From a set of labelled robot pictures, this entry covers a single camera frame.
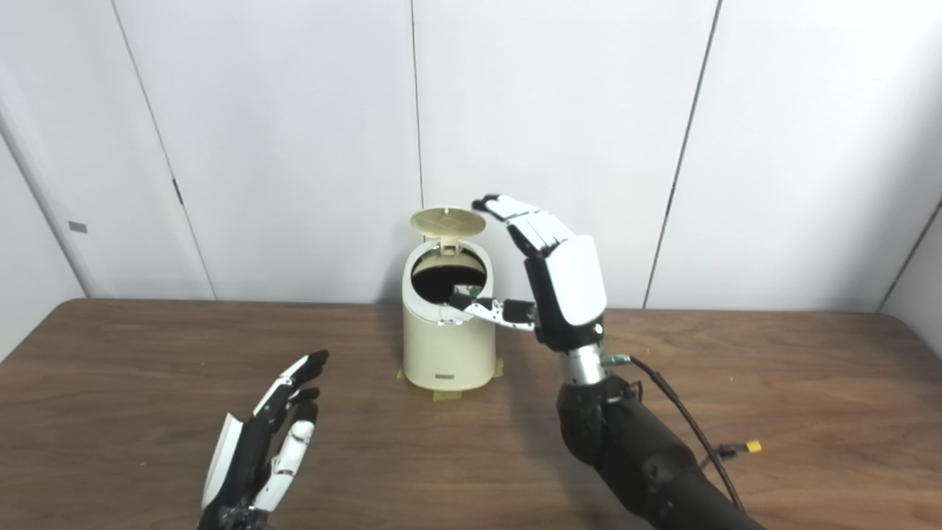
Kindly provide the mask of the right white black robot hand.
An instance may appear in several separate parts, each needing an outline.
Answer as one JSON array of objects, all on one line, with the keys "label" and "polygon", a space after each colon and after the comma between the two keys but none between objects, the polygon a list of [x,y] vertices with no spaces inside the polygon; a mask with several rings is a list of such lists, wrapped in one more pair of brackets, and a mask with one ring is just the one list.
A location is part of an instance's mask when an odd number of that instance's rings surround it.
[{"label": "right white black robot hand", "polygon": [[524,255],[533,301],[453,293],[447,304],[505,328],[531,330],[554,352],[599,345],[608,299],[593,237],[576,235],[552,213],[508,195],[487,194],[472,208],[504,222]]}]

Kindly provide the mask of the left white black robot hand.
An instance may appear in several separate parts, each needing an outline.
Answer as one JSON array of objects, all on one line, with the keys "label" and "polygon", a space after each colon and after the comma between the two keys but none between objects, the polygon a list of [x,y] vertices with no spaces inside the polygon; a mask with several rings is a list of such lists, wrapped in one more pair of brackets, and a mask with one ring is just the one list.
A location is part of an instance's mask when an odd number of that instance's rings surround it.
[{"label": "left white black robot hand", "polygon": [[329,351],[303,356],[266,390],[248,420],[227,414],[203,486],[199,529],[263,529],[313,439],[317,388]]}]

